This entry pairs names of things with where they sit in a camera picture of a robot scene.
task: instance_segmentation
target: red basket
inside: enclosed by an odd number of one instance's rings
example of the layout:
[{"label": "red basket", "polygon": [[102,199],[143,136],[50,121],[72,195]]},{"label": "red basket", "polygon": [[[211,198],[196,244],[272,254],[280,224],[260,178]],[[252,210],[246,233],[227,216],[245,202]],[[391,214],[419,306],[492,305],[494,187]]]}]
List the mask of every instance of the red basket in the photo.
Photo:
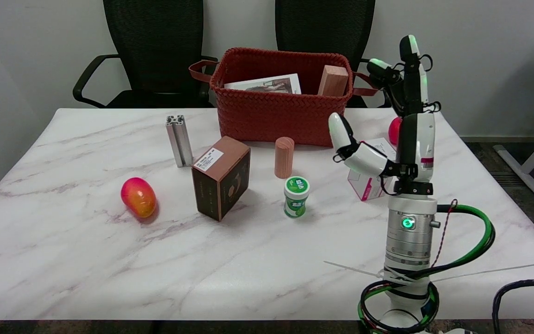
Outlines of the red basket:
[{"label": "red basket", "polygon": [[[336,53],[268,51],[235,47],[229,49],[213,76],[199,72],[216,62],[202,60],[189,66],[191,76],[210,83],[216,93],[222,136],[245,141],[275,141],[290,137],[297,144],[331,147],[328,120],[333,112],[343,114],[352,95],[372,96],[375,89],[354,89],[353,76],[369,82],[368,76],[352,72],[350,63]],[[325,65],[345,67],[350,77],[345,95],[316,95]],[[258,78],[297,73],[301,95],[226,89],[224,85]]]}]

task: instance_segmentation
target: book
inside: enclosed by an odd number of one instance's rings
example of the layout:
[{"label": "book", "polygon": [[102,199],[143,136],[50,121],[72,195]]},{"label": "book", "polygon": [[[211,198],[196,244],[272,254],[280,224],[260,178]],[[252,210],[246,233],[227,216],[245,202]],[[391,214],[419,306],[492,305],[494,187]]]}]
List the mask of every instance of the book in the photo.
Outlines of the book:
[{"label": "book", "polygon": [[227,89],[262,91],[265,93],[301,94],[298,74],[286,74],[285,76],[269,77],[262,79],[246,80],[244,82],[227,83]]}]

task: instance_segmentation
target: pink and white box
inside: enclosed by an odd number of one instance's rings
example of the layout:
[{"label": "pink and white box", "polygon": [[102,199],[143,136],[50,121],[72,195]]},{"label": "pink and white box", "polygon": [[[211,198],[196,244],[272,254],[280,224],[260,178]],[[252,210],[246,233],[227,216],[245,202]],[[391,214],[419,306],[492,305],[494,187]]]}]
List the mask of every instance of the pink and white box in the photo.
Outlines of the pink and white box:
[{"label": "pink and white box", "polygon": [[[387,158],[394,161],[397,155],[394,148],[384,138],[366,140],[369,145],[374,146],[377,150],[386,155]],[[384,187],[388,190],[388,184],[391,178],[384,180]],[[364,175],[354,172],[350,169],[350,173],[347,176],[347,180],[356,191],[356,194],[360,200],[365,201],[367,199],[375,199],[384,195],[382,188],[380,187],[380,177],[375,175]]]}]

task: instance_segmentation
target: chair backrest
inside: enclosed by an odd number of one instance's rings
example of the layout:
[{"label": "chair backrest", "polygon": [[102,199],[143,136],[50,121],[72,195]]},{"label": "chair backrest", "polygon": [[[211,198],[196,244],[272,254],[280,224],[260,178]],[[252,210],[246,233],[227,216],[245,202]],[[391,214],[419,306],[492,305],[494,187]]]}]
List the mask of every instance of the chair backrest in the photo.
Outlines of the chair backrest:
[{"label": "chair backrest", "polygon": [[103,0],[108,30],[134,90],[194,93],[203,0]]},{"label": "chair backrest", "polygon": [[277,48],[340,53],[356,71],[374,12],[375,0],[275,0]]}]

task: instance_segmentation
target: marble table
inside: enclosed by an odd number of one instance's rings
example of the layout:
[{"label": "marble table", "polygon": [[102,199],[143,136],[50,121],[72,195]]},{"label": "marble table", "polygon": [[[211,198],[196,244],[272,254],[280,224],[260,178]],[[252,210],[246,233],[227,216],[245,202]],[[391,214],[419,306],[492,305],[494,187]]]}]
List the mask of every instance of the marble table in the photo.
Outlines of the marble table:
[{"label": "marble table", "polygon": [[[174,164],[167,114],[185,114],[199,156],[220,138],[216,110],[60,109],[0,182],[0,319],[355,320],[362,289],[383,264],[387,198],[360,202],[330,148],[298,146],[294,172],[311,181],[307,213],[286,217],[273,144],[250,142],[250,186],[218,223],[197,212],[191,171]],[[390,109],[349,109],[358,139],[384,137]],[[496,242],[480,259],[433,276],[438,319],[488,319],[503,285],[534,278],[534,224],[436,115],[434,189],[492,218]],[[159,215],[140,224],[119,195],[145,178]],[[434,253],[439,245],[434,237]],[[440,263],[483,234],[451,216]],[[373,298],[379,315],[388,306]],[[508,294],[501,318],[534,318],[534,288]]]}]

